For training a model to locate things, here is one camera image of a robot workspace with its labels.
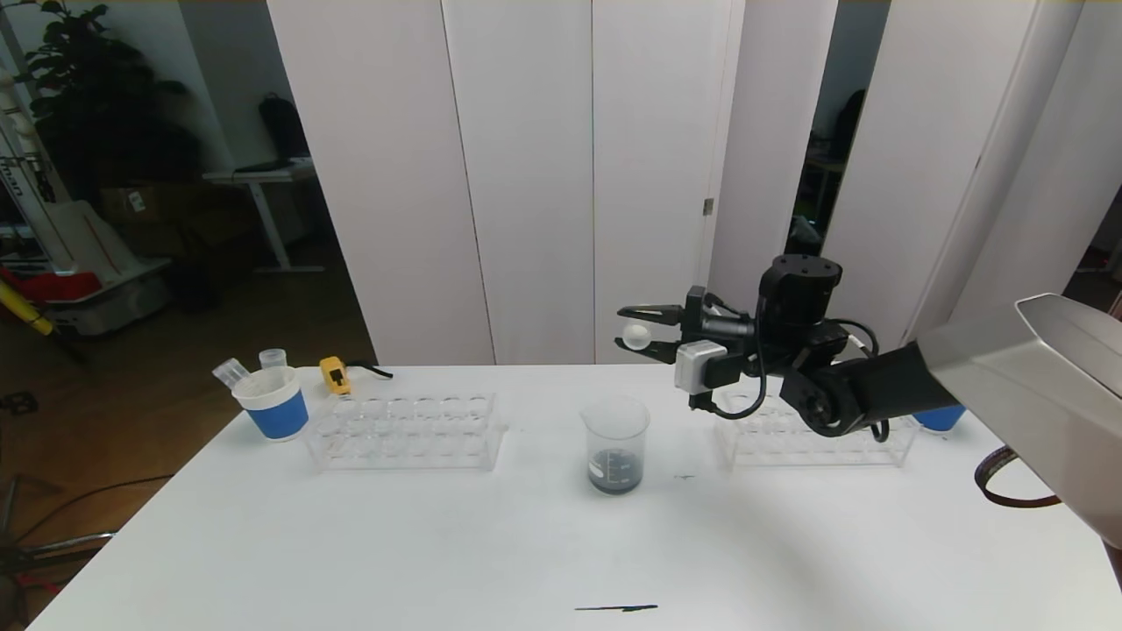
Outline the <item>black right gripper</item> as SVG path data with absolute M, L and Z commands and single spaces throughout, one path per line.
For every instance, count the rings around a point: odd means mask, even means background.
M 680 341 L 616 337 L 623 351 L 673 365 L 680 347 L 680 388 L 693 410 L 717 410 L 714 391 L 734 385 L 743 374 L 756 375 L 756 316 L 729 307 L 721 298 L 695 285 L 686 307 L 628 305 L 617 316 L 681 328 Z

